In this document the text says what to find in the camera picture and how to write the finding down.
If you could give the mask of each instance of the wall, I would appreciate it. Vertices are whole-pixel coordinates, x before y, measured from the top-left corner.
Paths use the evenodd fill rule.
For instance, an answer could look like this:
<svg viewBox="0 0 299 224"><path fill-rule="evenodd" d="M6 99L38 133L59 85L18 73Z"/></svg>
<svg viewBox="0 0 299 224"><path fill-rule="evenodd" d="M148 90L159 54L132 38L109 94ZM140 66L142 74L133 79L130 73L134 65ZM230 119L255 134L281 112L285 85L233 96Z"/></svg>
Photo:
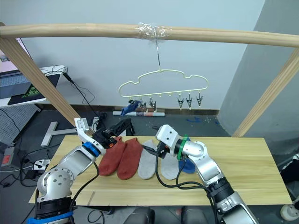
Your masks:
<svg viewBox="0 0 299 224"><path fill-rule="evenodd" d="M145 22L253 30L263 3L264 0L0 0L0 21L6 25ZM24 38L23 41L38 66L68 66L73 80L96 95L94 105L127 105L128 100L119 96L118 87L158 69L155 45L147 40L51 37ZM182 70L187 75L204 75L209 79L209 89L202 92L203 109L220 108L245 48L245 44L229 43L164 41L159 44L162 68ZM175 91L198 88L198 85L203 86L201 82L182 81L178 75L167 74L160 79L157 74L145 78L144 83L134 89L124 89L124 93L149 93L153 89ZM67 81L62 83L61 89L71 104L82 103L81 96ZM192 94L194 108L197 108L196 95ZM177 97L157 98L157 107L178 108Z"/></svg>
<svg viewBox="0 0 299 224"><path fill-rule="evenodd" d="M266 0L255 30L299 35L298 9L297 0ZM219 113L221 124L230 134L234 133L293 50L285 47L247 46ZM290 152L298 147L298 86L299 74L245 136L265 137L272 152L277 154Z"/></svg>

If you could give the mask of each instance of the mouse pad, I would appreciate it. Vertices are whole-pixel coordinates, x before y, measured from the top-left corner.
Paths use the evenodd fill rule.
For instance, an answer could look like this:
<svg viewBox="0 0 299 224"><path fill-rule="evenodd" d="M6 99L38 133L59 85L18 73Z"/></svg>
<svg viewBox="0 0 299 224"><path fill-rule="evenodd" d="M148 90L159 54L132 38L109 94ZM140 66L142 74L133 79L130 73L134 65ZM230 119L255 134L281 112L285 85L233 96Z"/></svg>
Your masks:
<svg viewBox="0 0 299 224"><path fill-rule="evenodd" d="M55 87L57 86L59 77L60 77L60 74L47 76L47 78L50 80L50 82ZM43 99L43 98L45 98L45 97L37 90L37 88L35 88L33 85L31 85L29 87L28 91L26 92L26 94L12 96L10 98L10 101L8 102L8 105L19 104L19 103L24 103L27 101Z"/></svg>

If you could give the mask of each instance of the floor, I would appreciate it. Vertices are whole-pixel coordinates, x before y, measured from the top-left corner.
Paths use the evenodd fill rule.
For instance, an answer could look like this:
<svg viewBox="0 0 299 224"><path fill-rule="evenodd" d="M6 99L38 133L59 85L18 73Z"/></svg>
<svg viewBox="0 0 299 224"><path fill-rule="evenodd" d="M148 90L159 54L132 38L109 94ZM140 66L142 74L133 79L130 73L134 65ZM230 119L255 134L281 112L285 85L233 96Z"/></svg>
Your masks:
<svg viewBox="0 0 299 224"><path fill-rule="evenodd" d="M90 122L93 118L92 112L79 112L81 117L87 118ZM188 134L189 136L215 136L215 137L229 137L228 133L220 126L215 116L192 116L192 115L167 115L166 117L131 117L132 123L139 136L153 136L156 134L153 126L160 126L169 124L180 133ZM106 126L117 123L121 118L113 116L108 112L107 119L105 120ZM33 150L40 149L43 136L51 121L58 121L57 129L73 128L71 124L65 120L57 111L43 110L37 113L34 118L27 125L25 130L22 131L22 144L21 150L26 153ZM64 136L54 136L50 146L56 145L62 141ZM58 146L49 148L49 156L52 157L57 150ZM45 150L38 151L31 154L29 158L32 161L37 159L46 159L47 154ZM2 180L8 173L0 173ZM7 182L12 182L13 179L8 178ZM36 182L26 180L26 184L35 185ZM24 187L19 181L16 181L8 188L0 187L0 223L1 224L21 224L22 220L26 217L33 205L28 204L34 187ZM156 213L156 224L179 224L180 222L180 209L181 207L173 206L157 206L151 207ZM212 210L208 206L200 207L208 219L209 224L214 224ZM267 206L250 206L250 209L259 219L260 224L298 224L298 221L287 222L280 218L281 205L267 205ZM92 209L81 207L75 210L74 219L75 223L87 224L87 215ZM106 224L122 224L129 214L134 210L134 207L116 207L115 213L112 215L105 214Z"/></svg>

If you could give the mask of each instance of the gray sock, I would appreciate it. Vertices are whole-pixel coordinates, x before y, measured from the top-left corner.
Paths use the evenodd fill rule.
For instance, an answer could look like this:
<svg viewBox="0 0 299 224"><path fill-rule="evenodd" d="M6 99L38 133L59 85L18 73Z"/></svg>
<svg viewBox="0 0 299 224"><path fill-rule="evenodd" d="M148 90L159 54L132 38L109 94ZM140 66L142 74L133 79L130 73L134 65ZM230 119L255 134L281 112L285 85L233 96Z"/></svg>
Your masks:
<svg viewBox="0 0 299 224"><path fill-rule="evenodd" d="M173 180L178 175L178 160L175 156L166 154L161 160L161 173L167 180Z"/></svg>
<svg viewBox="0 0 299 224"><path fill-rule="evenodd" d="M151 147L156 150L157 145L153 140L148 140L142 143L145 146ZM150 153L148 153L145 149L142 150L139 167L138 167L138 175L142 179L150 179L155 173L155 163L156 157Z"/></svg>

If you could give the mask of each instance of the wooden pole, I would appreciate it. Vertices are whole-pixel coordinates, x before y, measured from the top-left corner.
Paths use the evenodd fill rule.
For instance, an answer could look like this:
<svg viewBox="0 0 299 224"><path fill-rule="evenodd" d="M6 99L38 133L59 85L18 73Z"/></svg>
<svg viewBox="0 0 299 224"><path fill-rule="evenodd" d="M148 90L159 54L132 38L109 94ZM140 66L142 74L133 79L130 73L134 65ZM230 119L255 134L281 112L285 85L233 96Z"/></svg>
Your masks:
<svg viewBox="0 0 299 224"><path fill-rule="evenodd" d="M22 46L14 38L6 39L0 37L0 49L52 105L72 125L76 126L74 118L80 116L35 65Z"/></svg>
<svg viewBox="0 0 299 224"><path fill-rule="evenodd" d="M51 37L86 36L142 38L137 29L141 25L125 24L40 24L0 27L0 37ZM240 31L189 27L163 27L165 40L204 41L263 44L285 47L299 47L299 35L278 34L258 31Z"/></svg>
<svg viewBox="0 0 299 224"><path fill-rule="evenodd" d="M282 70L272 81L257 103L253 106L246 118L242 121L232 137L242 137L268 108L278 94L299 71L299 48L295 49L285 63Z"/></svg>

